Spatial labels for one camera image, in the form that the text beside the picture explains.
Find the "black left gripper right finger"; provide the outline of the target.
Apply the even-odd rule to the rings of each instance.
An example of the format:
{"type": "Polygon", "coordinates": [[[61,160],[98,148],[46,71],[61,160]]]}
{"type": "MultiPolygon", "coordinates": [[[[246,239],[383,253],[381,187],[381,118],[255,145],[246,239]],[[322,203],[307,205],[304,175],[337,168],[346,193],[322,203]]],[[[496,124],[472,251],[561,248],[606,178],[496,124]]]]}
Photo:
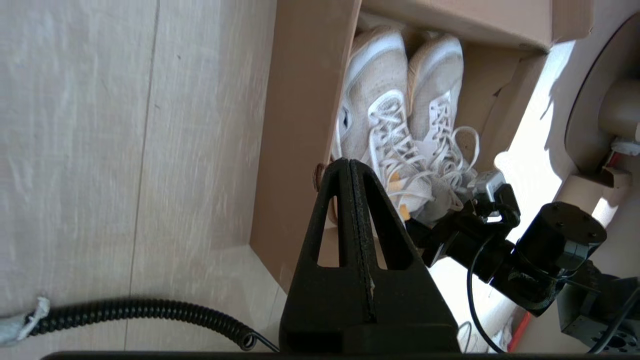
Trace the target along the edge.
{"type": "Polygon", "coordinates": [[[458,326],[373,171],[349,161],[365,314],[352,353],[458,353],[458,326]]]}

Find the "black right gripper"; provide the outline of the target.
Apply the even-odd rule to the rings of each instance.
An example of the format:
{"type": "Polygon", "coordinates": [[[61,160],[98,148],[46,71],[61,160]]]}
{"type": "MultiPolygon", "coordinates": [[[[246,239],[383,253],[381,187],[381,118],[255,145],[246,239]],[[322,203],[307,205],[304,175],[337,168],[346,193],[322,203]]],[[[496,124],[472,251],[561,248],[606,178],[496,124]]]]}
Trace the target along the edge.
{"type": "Polygon", "coordinates": [[[486,223],[471,212],[451,212],[433,228],[414,218],[404,225],[414,246],[423,250],[426,266],[451,258],[484,283],[498,274],[515,247],[506,239],[514,228],[511,223],[486,223]]]}

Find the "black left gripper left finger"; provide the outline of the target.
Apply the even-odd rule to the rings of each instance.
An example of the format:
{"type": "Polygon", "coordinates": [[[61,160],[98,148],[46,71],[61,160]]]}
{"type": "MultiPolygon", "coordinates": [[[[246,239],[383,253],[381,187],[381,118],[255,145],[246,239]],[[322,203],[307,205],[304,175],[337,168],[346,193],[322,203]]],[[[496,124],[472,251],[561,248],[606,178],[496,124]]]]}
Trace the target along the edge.
{"type": "Polygon", "coordinates": [[[311,212],[279,323],[283,353],[341,353],[344,332],[373,320],[370,246],[373,241],[362,176],[356,160],[330,164],[311,212]],[[329,202],[338,202],[338,266],[319,264],[329,202]]]}

